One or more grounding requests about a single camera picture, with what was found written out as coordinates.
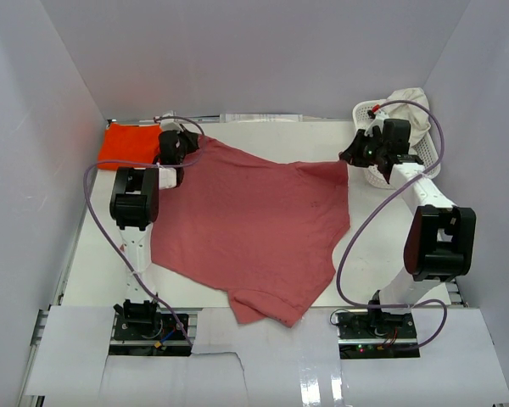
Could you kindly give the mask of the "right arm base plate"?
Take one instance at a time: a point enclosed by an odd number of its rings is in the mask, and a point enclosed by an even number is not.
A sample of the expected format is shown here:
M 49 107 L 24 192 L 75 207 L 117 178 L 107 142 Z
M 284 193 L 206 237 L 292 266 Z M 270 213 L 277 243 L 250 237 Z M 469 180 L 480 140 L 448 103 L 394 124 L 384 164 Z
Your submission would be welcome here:
M 341 360 L 415 359 L 420 357 L 412 314 L 393 315 L 377 310 L 337 309 L 329 317 L 338 329 Z

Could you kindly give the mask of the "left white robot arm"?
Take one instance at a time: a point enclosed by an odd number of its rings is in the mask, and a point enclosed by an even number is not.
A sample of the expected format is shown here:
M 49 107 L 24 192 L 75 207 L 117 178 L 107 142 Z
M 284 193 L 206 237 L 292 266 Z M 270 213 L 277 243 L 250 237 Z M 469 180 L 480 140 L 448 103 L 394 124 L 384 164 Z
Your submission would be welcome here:
M 126 324 L 142 337 L 153 339 L 163 331 L 158 301 L 143 295 L 156 293 L 152 277 L 150 241 L 159 214 L 159 191 L 179 187 L 184 177 L 184 159 L 199 149 L 199 136 L 183 125 L 172 125 L 158 136 L 158 147 L 151 167 L 122 164 L 115 173 L 109 203 L 129 262 L 127 299 L 115 310 Z

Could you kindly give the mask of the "pink t-shirt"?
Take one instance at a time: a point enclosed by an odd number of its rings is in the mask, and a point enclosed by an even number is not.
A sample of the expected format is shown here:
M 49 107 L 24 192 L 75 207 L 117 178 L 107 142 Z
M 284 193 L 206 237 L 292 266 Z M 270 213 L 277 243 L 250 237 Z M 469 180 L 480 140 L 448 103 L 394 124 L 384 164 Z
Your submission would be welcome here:
M 348 183 L 342 161 L 279 164 L 210 139 L 159 194 L 152 261 L 225 292 L 242 324 L 293 326 L 333 280 Z

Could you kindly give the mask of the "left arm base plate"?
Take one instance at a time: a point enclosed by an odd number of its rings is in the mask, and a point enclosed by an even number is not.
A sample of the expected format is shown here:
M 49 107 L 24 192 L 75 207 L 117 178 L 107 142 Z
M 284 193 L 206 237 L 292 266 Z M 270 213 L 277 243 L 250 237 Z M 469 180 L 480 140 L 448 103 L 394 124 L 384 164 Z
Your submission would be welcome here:
M 173 316 L 154 301 L 114 305 L 110 356 L 188 357 L 194 342 L 198 312 Z

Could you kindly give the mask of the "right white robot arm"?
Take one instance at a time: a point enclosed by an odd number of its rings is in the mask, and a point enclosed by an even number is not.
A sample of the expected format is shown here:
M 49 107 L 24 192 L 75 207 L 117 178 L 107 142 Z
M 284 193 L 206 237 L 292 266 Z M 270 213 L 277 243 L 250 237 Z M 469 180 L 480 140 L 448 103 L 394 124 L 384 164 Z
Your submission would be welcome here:
M 375 119 L 339 155 L 355 167 L 376 167 L 413 215 L 402 269 L 369 302 L 366 327 L 378 338 L 400 326 L 435 287 L 465 276 L 472 263 L 476 214 L 453 203 L 425 175 L 422 159 L 410 152 L 410 133 L 407 120 Z

